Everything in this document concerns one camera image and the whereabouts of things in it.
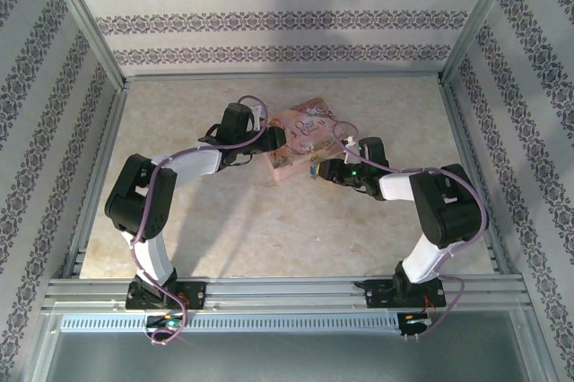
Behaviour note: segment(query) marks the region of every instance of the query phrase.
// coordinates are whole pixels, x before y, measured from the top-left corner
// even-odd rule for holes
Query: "purple cable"
[[[484,202],[482,200],[482,198],[478,195],[478,193],[474,190],[473,187],[470,186],[470,184],[466,183],[463,179],[461,179],[459,176],[457,176],[456,174],[451,173],[450,171],[446,171],[444,169],[437,169],[434,167],[425,167],[425,168],[418,168],[418,169],[391,169],[390,167],[385,167],[384,165],[380,165],[377,164],[376,162],[370,161],[362,156],[360,156],[358,153],[353,152],[351,149],[349,149],[347,146],[345,146],[343,144],[343,142],[340,139],[340,136],[337,135],[337,128],[341,125],[347,125],[350,126],[353,131],[354,131],[354,136],[353,138],[357,138],[357,136],[359,135],[359,129],[357,128],[357,126],[355,126],[354,124],[352,124],[351,122],[346,122],[346,121],[339,121],[336,122],[333,125],[333,135],[335,136],[335,140],[337,141],[337,143],[343,148],[343,150],[345,151],[345,153],[349,153],[357,158],[359,158],[361,161],[376,167],[378,169],[382,169],[384,171],[388,171],[390,173],[419,173],[419,172],[433,172],[433,173],[440,173],[443,174],[444,176],[447,176],[448,178],[452,178],[453,180],[455,180],[457,183],[459,183],[464,189],[466,189],[468,191],[468,193],[474,198],[474,200],[476,201],[476,204],[478,205],[478,209],[481,213],[481,225],[478,229],[478,231],[476,232],[476,234],[474,234],[474,236],[468,240],[467,242],[465,242],[464,244],[455,247],[454,249],[452,249],[451,252],[449,252],[448,254],[445,254],[435,265],[433,272],[435,272],[435,274],[443,280],[456,280],[460,282],[460,290],[458,291],[457,296],[450,302],[450,304],[447,306],[447,308],[445,309],[444,313],[440,316],[440,318],[437,320],[437,322],[435,322],[432,326],[430,326],[429,328],[427,328],[426,331],[424,331],[424,333],[422,333],[421,335],[428,335],[430,333],[432,333],[432,331],[434,331],[434,329],[436,328],[436,326],[438,326],[443,320],[444,318],[450,313],[450,311],[453,309],[453,307],[457,304],[457,302],[460,300],[460,297],[463,295],[463,292],[465,291],[465,281],[459,277],[455,277],[455,276],[446,276],[446,275],[438,275],[438,270],[455,254],[458,253],[464,249],[466,249],[469,246],[472,246],[486,231],[486,222],[488,219],[488,214],[486,212],[486,207],[484,205]]]
[[[179,151],[179,152],[172,154],[171,156],[162,160],[158,165],[155,166],[155,169],[153,169],[152,176],[150,177],[150,184],[148,186],[147,194],[145,196],[145,204],[143,206],[143,215],[142,215],[142,221],[140,222],[140,228],[137,231],[137,234],[135,234],[134,239],[132,239],[132,241],[130,242],[130,254],[132,255],[132,259],[134,260],[135,267],[137,268],[137,270],[139,272],[138,274],[143,275],[145,277],[145,279],[147,279],[147,281],[151,285],[153,285],[155,288],[158,289],[158,291],[163,292],[165,295],[167,295],[168,297],[170,297],[172,300],[174,300],[175,302],[177,302],[179,304],[179,306],[181,307],[182,318],[181,318],[181,324],[179,325],[179,328],[176,331],[171,331],[168,328],[156,329],[152,333],[152,335],[150,336],[152,338],[152,343],[167,344],[167,343],[171,342],[173,339],[175,339],[183,331],[183,329],[187,325],[186,304],[183,302],[183,300],[180,297],[176,296],[175,294],[172,294],[171,292],[169,292],[168,290],[163,288],[161,285],[159,285],[155,281],[155,279],[153,279],[145,271],[144,267],[140,264],[139,260],[137,259],[137,255],[135,254],[135,245],[142,241],[142,236],[144,234],[145,225],[147,223],[148,217],[150,216],[150,209],[152,206],[152,194],[153,194],[153,188],[155,187],[155,180],[156,180],[158,173],[160,172],[160,169],[162,167],[165,167],[170,162],[172,162],[176,158],[179,158],[180,156],[187,155],[187,154],[193,153],[193,152],[200,152],[200,151],[219,151],[219,150],[238,149],[240,147],[244,147],[244,146],[247,146],[248,144],[252,144],[253,142],[255,142],[263,134],[263,132],[267,128],[267,118],[268,118],[267,106],[265,105],[265,103],[261,99],[259,99],[258,97],[255,97],[253,95],[244,95],[243,97],[239,98],[238,102],[242,102],[243,100],[246,100],[246,99],[251,99],[251,100],[257,101],[261,105],[261,110],[262,110],[263,115],[265,117],[265,119],[263,120],[263,124],[261,125],[261,129],[259,130],[259,132],[254,137],[250,138],[249,140],[247,140],[244,143],[238,143],[238,144],[221,144],[221,145],[217,145],[217,146],[190,147],[190,148],[185,149],[183,151]],[[160,333],[170,334],[170,336],[168,338],[162,340],[162,341],[155,340],[156,336]]]

